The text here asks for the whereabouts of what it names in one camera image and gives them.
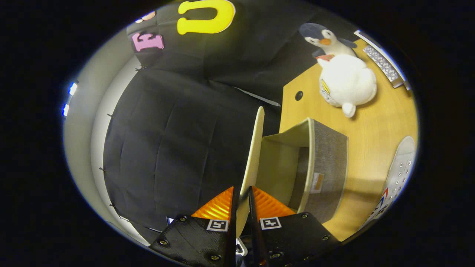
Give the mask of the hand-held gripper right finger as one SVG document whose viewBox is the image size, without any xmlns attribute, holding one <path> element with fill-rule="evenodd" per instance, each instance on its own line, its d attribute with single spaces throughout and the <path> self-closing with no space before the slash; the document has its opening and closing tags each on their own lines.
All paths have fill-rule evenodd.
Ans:
<svg viewBox="0 0 475 267">
<path fill-rule="evenodd" d="M 255 267 L 307 267 L 340 246 L 312 213 L 297 213 L 255 186 L 248 203 Z"/>
</svg>

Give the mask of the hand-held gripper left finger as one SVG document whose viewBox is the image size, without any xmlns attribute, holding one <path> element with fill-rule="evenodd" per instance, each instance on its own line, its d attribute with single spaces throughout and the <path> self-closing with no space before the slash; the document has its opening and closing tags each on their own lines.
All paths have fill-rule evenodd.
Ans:
<svg viewBox="0 0 475 267">
<path fill-rule="evenodd" d="M 150 249 L 187 267 L 234 267 L 237 206 L 230 187 L 192 215 L 178 215 Z"/>
</svg>

